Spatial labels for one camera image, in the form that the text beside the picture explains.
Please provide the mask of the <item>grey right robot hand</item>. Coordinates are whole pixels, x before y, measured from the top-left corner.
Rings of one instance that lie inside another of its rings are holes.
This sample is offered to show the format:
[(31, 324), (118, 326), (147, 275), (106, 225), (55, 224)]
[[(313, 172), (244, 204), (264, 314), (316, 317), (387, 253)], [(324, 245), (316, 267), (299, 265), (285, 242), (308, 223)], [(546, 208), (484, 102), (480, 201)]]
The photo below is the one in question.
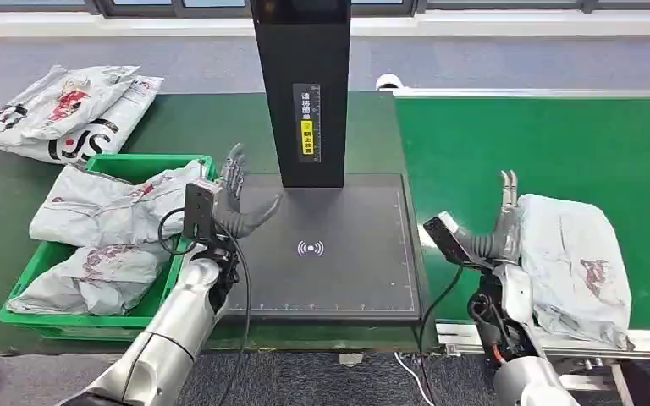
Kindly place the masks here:
[(471, 237), (470, 248), (488, 261), (518, 264), (521, 257), (521, 218), (518, 206), (518, 178), (513, 170), (500, 171), (502, 203), (493, 231)]

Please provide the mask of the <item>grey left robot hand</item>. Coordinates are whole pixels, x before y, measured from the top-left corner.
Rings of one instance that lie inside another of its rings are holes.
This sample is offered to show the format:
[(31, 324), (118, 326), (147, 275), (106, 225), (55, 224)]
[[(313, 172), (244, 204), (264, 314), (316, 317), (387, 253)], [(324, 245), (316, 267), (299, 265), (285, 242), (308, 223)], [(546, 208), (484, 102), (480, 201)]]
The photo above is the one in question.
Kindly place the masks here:
[(236, 144), (225, 157), (216, 180), (218, 191), (212, 210), (213, 219), (227, 231), (233, 239), (251, 235), (278, 210), (282, 195), (276, 195), (267, 204), (254, 211), (244, 213), (240, 209), (240, 196), (245, 182), (245, 148)]

